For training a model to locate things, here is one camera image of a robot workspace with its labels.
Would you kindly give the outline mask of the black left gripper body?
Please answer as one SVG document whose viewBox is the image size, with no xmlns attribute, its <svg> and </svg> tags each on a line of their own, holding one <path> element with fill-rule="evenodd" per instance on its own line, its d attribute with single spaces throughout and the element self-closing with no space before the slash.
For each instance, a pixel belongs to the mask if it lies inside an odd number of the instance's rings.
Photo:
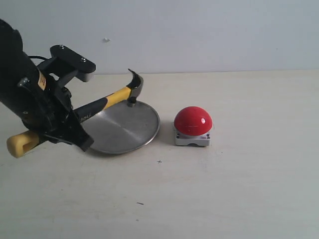
<svg viewBox="0 0 319 239">
<path fill-rule="evenodd" d="M 61 59 L 48 59 L 36 70 L 36 81 L 23 86 L 33 100 L 23 124 L 45 139 L 67 139 L 74 117 L 71 93 L 65 85 L 75 77 L 75 67 Z"/>
</svg>

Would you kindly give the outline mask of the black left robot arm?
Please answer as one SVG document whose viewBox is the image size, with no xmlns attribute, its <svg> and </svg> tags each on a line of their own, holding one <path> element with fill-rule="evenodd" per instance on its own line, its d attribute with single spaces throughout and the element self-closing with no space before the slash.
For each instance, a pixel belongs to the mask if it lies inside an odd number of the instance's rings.
<svg viewBox="0 0 319 239">
<path fill-rule="evenodd" d="M 65 87 L 87 82 L 96 65 L 64 45 L 50 48 L 51 58 L 36 65 L 23 50 L 21 34 L 0 21 L 0 101 L 38 135 L 40 141 L 74 144 L 83 151 L 93 139 L 73 110 Z"/>
</svg>

